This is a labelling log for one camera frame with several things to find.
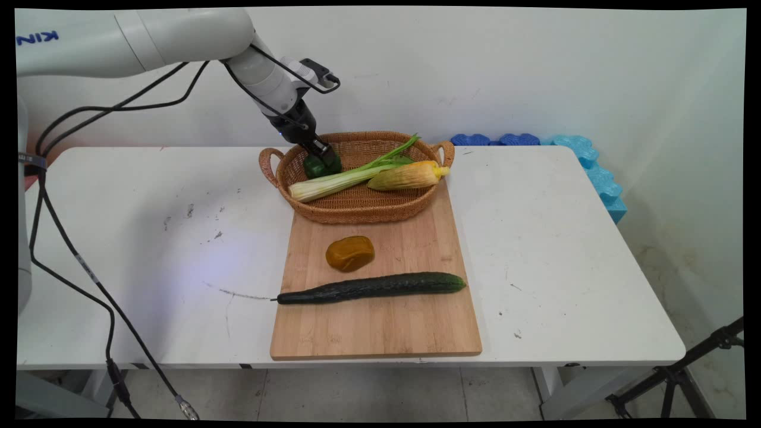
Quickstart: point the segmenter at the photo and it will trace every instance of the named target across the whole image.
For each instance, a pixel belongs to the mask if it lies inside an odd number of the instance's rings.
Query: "floor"
[[[530,369],[277,369],[170,370],[167,377],[204,420],[294,422],[465,422],[541,420]],[[126,377],[144,418],[183,419],[154,370]],[[627,408],[657,417],[663,388]],[[131,417],[118,401],[112,417]],[[694,417],[679,389],[672,417]],[[600,402],[574,419],[614,419]]]

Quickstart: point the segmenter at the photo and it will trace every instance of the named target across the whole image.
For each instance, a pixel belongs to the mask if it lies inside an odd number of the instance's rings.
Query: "table leg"
[[[560,379],[560,371],[557,367],[533,367],[531,370],[537,381],[542,402],[549,400],[555,391],[563,387],[563,380]]]
[[[108,415],[107,407],[20,371],[16,371],[16,405],[47,417]]]
[[[108,406],[112,393],[113,385],[108,377],[108,372],[106,370],[93,370],[88,378],[88,383],[82,390],[81,396],[100,405]]]
[[[650,370],[646,366],[589,367],[549,398],[543,397],[542,415],[545,420],[570,419]]]

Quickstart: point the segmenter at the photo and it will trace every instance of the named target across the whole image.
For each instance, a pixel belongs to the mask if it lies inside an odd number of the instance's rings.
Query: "foam block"
[[[539,145],[539,139],[531,134],[504,134],[499,142],[501,145]]]
[[[563,145],[573,150],[584,168],[592,168],[600,153],[592,148],[592,141],[582,136],[556,136],[549,145]]]
[[[453,145],[489,145],[489,137],[481,134],[473,134],[467,136],[465,134],[457,134],[450,140]]]
[[[605,205],[605,208],[607,208],[610,218],[613,219],[613,222],[616,224],[621,221],[623,215],[628,211],[621,198],[616,198],[613,203]]]
[[[585,171],[605,206],[608,206],[608,204],[611,204],[618,199],[623,189],[613,181],[612,172],[602,168],[597,162],[594,162],[592,168]]]

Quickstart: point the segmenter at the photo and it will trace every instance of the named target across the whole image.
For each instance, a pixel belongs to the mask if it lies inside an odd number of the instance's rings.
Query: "basket handle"
[[[262,168],[262,174],[264,174],[264,177],[267,177],[267,180],[269,180],[273,186],[280,188],[278,179],[272,172],[272,162],[270,162],[272,155],[277,156],[281,161],[284,157],[282,152],[280,152],[278,149],[264,149],[259,153],[259,167]]]
[[[450,141],[442,141],[436,145],[432,145],[431,149],[438,155],[438,150],[443,149],[444,150],[444,164],[443,167],[450,167],[452,166],[452,162],[454,162],[454,144]]]

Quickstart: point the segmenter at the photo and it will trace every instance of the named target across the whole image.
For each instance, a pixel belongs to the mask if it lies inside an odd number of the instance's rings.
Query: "black cable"
[[[63,238],[63,241],[66,243],[66,246],[71,251],[72,254],[74,254],[74,257],[79,261],[79,263],[84,268],[85,272],[87,272],[90,275],[90,278],[92,278],[93,282],[95,282],[95,285],[100,290],[100,292],[103,293],[103,295],[106,296],[106,299],[108,299],[109,303],[113,306],[114,309],[116,309],[117,312],[119,312],[119,316],[122,317],[122,320],[124,320],[124,324],[127,324],[127,328],[129,331],[132,332],[132,335],[135,336],[135,339],[140,344],[140,347],[143,349],[143,352],[148,357],[148,359],[151,361],[151,364],[156,369],[156,372],[158,372],[158,375],[161,377],[161,380],[164,381],[164,384],[166,384],[167,388],[169,388],[169,392],[172,393],[173,397],[177,396],[177,391],[174,390],[172,387],[172,384],[169,383],[169,380],[167,379],[167,376],[164,374],[164,372],[161,370],[161,367],[158,366],[158,363],[156,363],[156,360],[153,359],[153,356],[151,355],[151,352],[148,351],[148,348],[146,347],[145,343],[143,343],[142,338],[140,337],[140,334],[138,334],[137,330],[132,326],[132,322],[129,321],[129,318],[127,318],[127,315],[125,315],[124,311],[119,307],[119,304],[116,303],[116,300],[111,297],[111,294],[108,293],[108,290],[106,290],[105,287],[103,287],[103,284],[100,283],[100,280],[92,273],[92,270],[87,265],[87,263],[84,262],[84,259],[82,259],[81,255],[77,252],[76,248],[74,248],[74,245],[72,244],[71,240],[68,239],[68,235],[66,234],[66,231],[63,228],[63,225],[61,224],[61,221],[58,218],[58,215],[56,214],[56,211],[53,209],[53,205],[50,203],[50,198],[48,197],[47,192],[44,193],[43,198],[45,200],[45,205],[47,206],[48,211],[50,212],[50,217],[53,218],[53,222],[56,224],[56,227],[58,228],[58,231],[61,234],[61,237]]]
[[[267,110],[269,110],[269,111],[273,112],[274,114],[276,114],[280,119],[283,119],[284,121],[286,121],[286,122],[288,122],[288,123],[290,123],[292,125],[296,125],[299,128],[309,129],[309,126],[301,124],[299,122],[296,122],[295,120],[291,119],[290,117],[287,117],[283,113],[280,113],[279,111],[277,111],[274,108],[270,107],[269,104],[267,104],[264,101],[260,100],[259,97],[257,97],[256,95],[252,94],[251,91],[249,91],[248,88],[246,88],[246,86],[243,83],[241,83],[240,80],[238,80],[238,77],[235,75],[235,73],[233,73],[233,70],[230,68],[230,66],[226,62],[223,62],[223,64],[224,64],[224,67],[228,70],[228,73],[230,73],[230,77],[233,78],[233,80],[235,81],[235,83],[237,83],[237,85],[240,87],[240,89],[243,89],[244,91],[246,91],[246,93],[250,97],[252,97],[257,103],[262,104],[264,107],[267,107]]]
[[[171,105],[175,105],[175,104],[181,103],[182,101],[184,101],[184,100],[186,100],[188,98],[191,90],[195,86],[196,82],[198,81],[199,76],[203,72],[203,69],[208,65],[208,63],[209,62],[206,61],[206,62],[204,62],[201,65],[201,67],[199,68],[198,72],[196,73],[196,76],[193,78],[193,80],[192,80],[190,86],[188,87],[188,90],[184,94],[184,96],[182,96],[181,98],[179,98],[179,99],[177,99],[175,101],[170,101],[170,102],[167,102],[167,103],[160,103],[160,104],[149,104],[149,105],[137,106],[137,107],[124,107],[128,103],[134,101],[138,97],[140,97],[143,94],[145,94],[146,92],[150,91],[152,88],[154,88],[159,83],[161,83],[164,80],[166,80],[167,78],[171,77],[174,73],[178,72],[185,65],[187,65],[187,62],[179,64],[177,67],[172,69],[166,75],[161,76],[159,79],[157,79],[156,81],[151,83],[146,88],[142,89],[137,94],[134,94],[133,96],[127,98],[126,100],[124,100],[124,101],[114,105],[113,107],[93,107],[93,106],[80,107],[78,109],[74,109],[74,110],[69,111],[68,113],[65,113],[60,118],[58,118],[56,121],[54,121],[50,126],[48,126],[46,128],[45,132],[43,133],[43,135],[41,135],[40,138],[37,140],[37,145],[36,145],[36,151],[37,151],[37,153],[38,154],[40,153],[40,150],[41,150],[41,147],[42,147],[42,142],[43,142],[44,138],[50,132],[52,132],[52,130],[57,125],[59,125],[63,120],[73,116],[74,114],[77,114],[77,113],[80,113],[80,112],[83,112],[83,111],[92,111],[92,110],[101,111],[101,113],[99,113],[99,114],[97,114],[97,115],[95,115],[95,116],[85,120],[82,123],[79,123],[77,126],[72,127],[68,131],[66,131],[66,132],[62,133],[60,136],[56,137],[47,146],[45,151],[42,153],[42,156],[46,157],[50,153],[50,150],[56,144],[58,144],[60,141],[62,141],[65,137],[70,136],[71,134],[73,134],[73,133],[77,132],[78,130],[84,128],[86,125],[89,125],[90,123],[93,123],[94,121],[100,119],[103,116],[106,116],[109,113],[112,113],[113,111],[147,110],[147,109],[151,109],[151,108],[167,107],[167,106],[171,106]],[[151,361],[151,364],[156,369],[156,372],[161,377],[161,380],[164,381],[164,384],[167,386],[167,388],[169,389],[171,394],[175,397],[177,402],[182,404],[182,402],[184,400],[180,397],[179,394],[177,394],[177,391],[174,390],[174,387],[169,382],[169,380],[167,379],[167,377],[164,374],[164,372],[161,370],[161,367],[158,366],[158,364],[156,363],[155,359],[151,355],[150,351],[148,351],[148,348],[146,347],[145,343],[143,343],[142,338],[138,334],[137,330],[132,326],[132,323],[129,321],[129,319],[124,314],[122,309],[119,307],[119,305],[113,299],[113,297],[111,297],[111,294],[108,293],[108,291],[105,289],[105,287],[103,287],[103,284],[100,283],[100,280],[97,279],[97,277],[94,275],[92,270],[90,270],[89,266],[84,262],[84,259],[81,257],[81,255],[79,255],[79,253],[74,248],[74,245],[72,244],[71,240],[68,238],[68,235],[66,234],[66,232],[65,232],[65,230],[63,228],[63,225],[61,224],[61,222],[60,222],[60,220],[59,220],[59,218],[58,218],[58,216],[56,214],[56,211],[53,208],[53,204],[50,202],[50,198],[49,198],[47,190],[46,190],[46,186],[45,186],[45,183],[46,183],[46,172],[44,170],[40,171],[38,177],[39,177],[40,190],[39,190],[39,193],[37,195],[37,206],[36,206],[35,213],[34,213],[34,221],[33,221],[33,226],[32,226],[32,237],[30,239],[30,255],[31,255],[31,259],[32,259],[32,261],[40,269],[45,270],[48,274],[50,274],[51,276],[55,277],[59,281],[63,282],[67,286],[72,287],[74,290],[77,290],[78,292],[80,292],[81,294],[85,295],[89,299],[95,301],[99,305],[102,305],[109,312],[110,319],[111,319],[111,325],[110,325],[109,337],[108,337],[108,341],[107,341],[107,345],[106,345],[107,369],[109,371],[109,374],[111,375],[112,381],[114,382],[114,388],[116,390],[116,393],[119,395],[119,399],[125,404],[125,406],[129,409],[130,413],[134,417],[140,418],[140,416],[137,414],[137,412],[134,409],[134,407],[132,407],[132,404],[131,404],[131,402],[129,400],[129,392],[127,391],[127,388],[126,388],[126,385],[124,384],[123,379],[121,378],[121,374],[120,374],[120,372],[118,370],[118,367],[116,367],[116,364],[112,361],[112,359],[110,357],[110,348],[111,348],[111,343],[112,343],[112,339],[113,339],[113,328],[114,328],[114,324],[115,324],[113,310],[111,309],[111,307],[106,305],[103,301],[101,301],[98,298],[92,296],[91,294],[85,292],[83,289],[80,289],[79,287],[77,287],[76,285],[71,283],[70,281],[68,281],[65,278],[63,278],[62,276],[60,276],[55,271],[51,270],[50,268],[48,268],[47,266],[45,266],[44,264],[39,262],[34,257],[34,245],[37,242],[37,229],[38,229],[38,226],[39,226],[40,211],[41,211],[41,208],[42,208],[42,202],[43,201],[45,202],[46,208],[48,209],[51,217],[53,218],[53,221],[55,222],[56,227],[59,230],[59,233],[60,233],[61,237],[63,238],[64,242],[66,243],[66,246],[68,247],[68,249],[71,251],[72,254],[74,254],[75,258],[77,259],[77,261],[79,261],[79,263],[82,265],[84,270],[88,273],[88,275],[90,275],[90,277],[92,278],[93,282],[95,282],[95,285],[98,287],[98,289],[106,296],[106,298],[111,303],[111,305],[116,309],[116,311],[119,312],[119,315],[124,320],[124,322],[127,325],[128,329],[132,332],[132,335],[135,337],[135,339],[140,344],[140,347],[143,349],[143,352],[145,353],[145,355]]]
[[[161,82],[167,80],[169,77],[180,71],[185,65],[187,65],[187,62],[180,63],[177,67],[171,69],[167,74],[161,76],[157,80],[155,80],[150,85],[143,88],[140,92],[137,94],[134,94],[133,96],[127,98],[126,100],[118,103],[117,105],[113,107],[95,107],[95,106],[87,106],[87,107],[79,107],[77,109],[71,110],[68,113],[63,114],[61,117],[53,121],[46,129],[43,131],[43,134],[40,136],[40,138],[37,140],[37,145],[35,146],[35,152],[37,155],[41,155],[43,157],[47,157],[47,155],[50,153],[51,150],[53,150],[53,147],[55,147],[61,140],[66,138],[67,136],[70,136],[71,134],[79,131],[80,129],[84,128],[85,126],[89,125],[90,123],[93,123],[94,121],[100,119],[103,116],[106,116],[107,114],[110,114],[114,111],[135,111],[135,110],[149,110],[153,108],[159,108],[159,107],[169,107],[176,104],[179,104],[183,101],[185,101],[188,96],[190,95],[190,92],[193,90],[193,87],[196,86],[196,82],[198,81],[198,78],[200,77],[201,73],[203,72],[203,69],[206,68],[206,66],[209,64],[209,61],[204,62],[201,67],[198,69],[198,72],[196,72],[196,76],[193,78],[193,81],[191,81],[190,86],[188,87],[188,90],[185,92],[185,94],[175,100],[170,101],[167,103],[159,103],[159,104],[149,104],[145,106],[136,106],[136,107],[124,107],[125,105],[131,103],[132,101],[136,100],[137,98],[144,95],[146,92],[150,91],[151,89],[155,88],[157,85],[159,85]],[[77,113],[81,113],[83,111],[100,111],[101,113],[96,114],[95,116],[91,117],[88,120],[85,120],[84,122],[80,123],[79,125],[71,128],[70,130],[64,132],[63,134],[57,136],[53,141],[51,141],[50,144],[45,148],[44,152],[41,152],[42,149],[42,143],[43,140],[50,134],[50,132],[58,126],[61,122],[68,119],[71,116],[74,116]]]
[[[307,85],[309,85],[310,88],[314,89],[317,92],[320,92],[321,94],[329,94],[329,93],[335,91],[336,89],[340,88],[340,86],[341,86],[341,81],[336,76],[334,76],[334,75],[328,75],[325,78],[330,80],[330,81],[332,81],[332,82],[335,82],[336,86],[332,87],[331,89],[328,89],[327,91],[324,91],[324,90],[318,88],[317,86],[312,85],[312,82],[310,82],[307,79],[301,77],[297,72],[294,72],[289,67],[285,66],[280,61],[278,61],[277,59],[272,58],[267,52],[264,52],[264,50],[260,49],[258,46],[255,46],[253,43],[249,44],[248,46],[251,46],[254,50],[256,50],[258,53],[261,53],[267,59],[269,59],[270,61],[274,62],[275,64],[280,65],[280,68],[284,69],[286,72],[291,73],[298,80],[301,80],[303,83],[306,83]]]
[[[71,281],[67,280],[63,276],[60,276],[58,273],[56,273],[54,270],[50,269],[49,267],[42,264],[35,256],[34,256],[34,244],[37,242],[37,226],[40,224],[40,208],[42,207],[43,202],[43,194],[45,193],[45,171],[42,171],[40,173],[40,176],[38,178],[40,181],[40,192],[37,194],[37,207],[34,210],[34,221],[32,223],[32,235],[29,239],[29,255],[32,260],[32,263],[36,264],[40,269],[47,272],[50,276],[56,278],[58,281],[61,281],[62,283],[66,284],[67,286],[73,288],[78,293],[82,294],[84,297],[87,297],[88,299],[92,300],[93,302],[96,302],[98,305],[103,306],[107,311],[110,318],[110,326],[108,329],[108,339],[106,340],[106,360],[111,359],[111,342],[113,340],[113,329],[115,319],[113,316],[113,309],[109,305],[106,305],[102,300],[95,297],[94,295],[90,294],[89,292],[84,291],[83,289],[77,287],[74,285]]]

